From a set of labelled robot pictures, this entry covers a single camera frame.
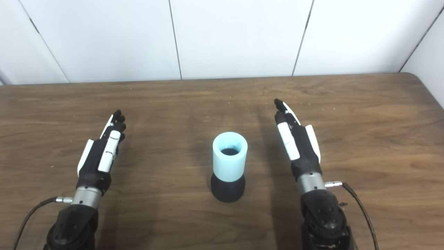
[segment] panel seam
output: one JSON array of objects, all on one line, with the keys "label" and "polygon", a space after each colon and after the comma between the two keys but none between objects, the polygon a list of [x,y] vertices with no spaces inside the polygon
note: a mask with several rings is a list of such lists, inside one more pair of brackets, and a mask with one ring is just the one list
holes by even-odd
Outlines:
[{"label": "panel seam", "polygon": [[173,25],[174,44],[176,45],[176,54],[177,54],[177,63],[179,65],[179,74],[180,74],[180,79],[182,80],[182,70],[180,68],[180,60],[179,60],[179,49],[177,48],[176,30],[174,29],[173,11],[171,10],[171,1],[170,0],[168,0],[168,4],[170,5],[171,24]]},{"label": "panel seam", "polygon": [[36,29],[37,33],[39,34],[39,36],[42,38],[43,43],[45,44],[46,48],[48,49],[49,53],[51,54],[52,58],[54,58],[55,63],[58,65],[59,69],[62,71],[63,75],[65,76],[66,80],[68,81],[68,83],[71,83],[68,79],[68,77],[66,76],[62,66],[60,66],[59,61],[56,59],[56,57],[54,56],[54,53],[52,53],[51,49],[49,48],[48,44],[46,43],[45,39],[43,38],[42,34],[39,32],[39,30],[37,29],[36,24],[32,21],[32,18],[29,16],[29,13],[26,11],[25,6],[23,5],[21,0],[18,0],[20,5],[22,6],[23,10],[25,11],[26,15],[28,16],[29,20],[31,21],[32,25],[34,25],[34,28]]},{"label": "panel seam", "polygon": [[293,72],[291,76],[294,76],[294,70],[296,69],[297,60],[301,54],[302,43],[304,42],[305,33],[307,32],[308,22],[310,21],[311,11],[313,10],[314,0],[311,2],[310,11],[308,12],[307,22],[305,23],[304,33],[302,34],[301,43],[299,44],[299,49],[297,50],[296,60],[294,62]]},{"label": "panel seam", "polygon": [[419,40],[418,44],[415,46],[415,48],[412,50],[412,52],[410,53],[410,55],[407,57],[407,60],[405,60],[404,64],[401,66],[401,68],[399,69],[398,73],[401,72],[401,70],[404,68],[404,66],[407,64],[407,62],[409,61],[409,59],[412,57],[413,53],[416,51],[416,49],[418,48],[419,44],[421,44],[422,40],[424,39],[424,37],[427,35],[427,33],[430,31],[430,29],[432,28],[432,26],[435,24],[436,20],[441,16],[441,13],[444,10],[444,6],[441,8],[440,12],[438,13],[438,15],[435,17],[435,19],[433,20],[432,24],[429,26],[429,28],[425,31],[424,35],[421,37],[421,39]]}]

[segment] black cup base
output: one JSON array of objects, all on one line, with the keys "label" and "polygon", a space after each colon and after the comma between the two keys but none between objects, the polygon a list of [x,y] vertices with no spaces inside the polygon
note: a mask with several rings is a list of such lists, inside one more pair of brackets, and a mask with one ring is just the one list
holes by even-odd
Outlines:
[{"label": "black cup base", "polygon": [[242,197],[245,190],[245,177],[242,175],[238,180],[232,182],[221,181],[213,173],[211,176],[211,192],[221,202],[235,202]]}]

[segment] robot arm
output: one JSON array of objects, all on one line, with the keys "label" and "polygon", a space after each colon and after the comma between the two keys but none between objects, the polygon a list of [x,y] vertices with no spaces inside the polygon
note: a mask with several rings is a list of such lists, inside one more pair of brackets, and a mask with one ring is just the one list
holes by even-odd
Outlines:
[{"label": "robot arm", "polygon": [[301,192],[303,249],[354,249],[344,212],[322,179],[321,154],[312,126],[302,126],[285,102],[275,99],[274,103],[277,128]]},{"label": "robot arm", "polygon": [[111,115],[99,139],[88,140],[77,167],[79,180],[71,204],[59,212],[48,232],[47,250],[94,250],[100,199],[111,184],[110,170],[125,138],[125,117]]}]

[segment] white wall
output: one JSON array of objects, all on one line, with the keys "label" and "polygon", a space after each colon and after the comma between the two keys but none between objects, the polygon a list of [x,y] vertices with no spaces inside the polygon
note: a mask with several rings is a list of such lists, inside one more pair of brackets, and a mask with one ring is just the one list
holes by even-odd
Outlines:
[{"label": "white wall", "polygon": [[168,0],[21,0],[70,82],[180,79]]},{"label": "white wall", "polygon": [[182,77],[291,76],[311,0],[171,0]]},{"label": "white wall", "polygon": [[315,0],[294,75],[398,72],[444,0]]},{"label": "white wall", "polygon": [[441,14],[416,48],[402,72],[419,77],[444,108],[444,15]]},{"label": "white wall", "polygon": [[0,81],[67,83],[19,1],[0,1]]},{"label": "white wall", "polygon": [[22,3],[41,36],[18,0],[0,1],[6,84],[398,72],[444,6],[444,0]]}]

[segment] black cable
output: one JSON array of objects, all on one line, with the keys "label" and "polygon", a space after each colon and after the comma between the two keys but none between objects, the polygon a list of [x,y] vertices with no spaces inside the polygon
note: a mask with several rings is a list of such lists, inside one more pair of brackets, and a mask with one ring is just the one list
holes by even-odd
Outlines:
[{"label": "black cable", "polygon": [[23,229],[25,229],[25,225],[28,222],[28,220],[31,217],[31,215],[35,211],[37,211],[37,209],[39,209],[40,207],[42,207],[42,206],[44,206],[46,204],[52,203],[52,202],[56,202],[56,200],[57,200],[57,197],[53,197],[53,198],[49,198],[48,200],[44,200],[44,201],[40,202],[37,206],[35,206],[31,211],[29,211],[28,215],[26,215],[25,219],[22,222],[22,225],[20,226],[20,229],[19,229],[19,232],[17,234],[16,240],[14,241],[14,245],[12,247],[12,250],[16,250],[17,249],[20,237],[22,236],[22,233],[23,233]]},{"label": "black cable", "polygon": [[372,222],[370,221],[369,214],[367,213],[367,211],[365,211],[364,205],[359,200],[358,195],[355,193],[355,191],[353,191],[353,189],[346,182],[342,183],[342,187],[345,188],[345,190],[347,190],[353,196],[353,198],[355,198],[356,202],[358,203],[359,207],[361,208],[362,213],[364,214],[365,220],[367,221],[367,225],[369,226],[370,233],[372,233],[373,244],[375,246],[375,250],[379,250],[378,240],[376,240],[375,230],[373,229],[373,225],[372,225]]}]

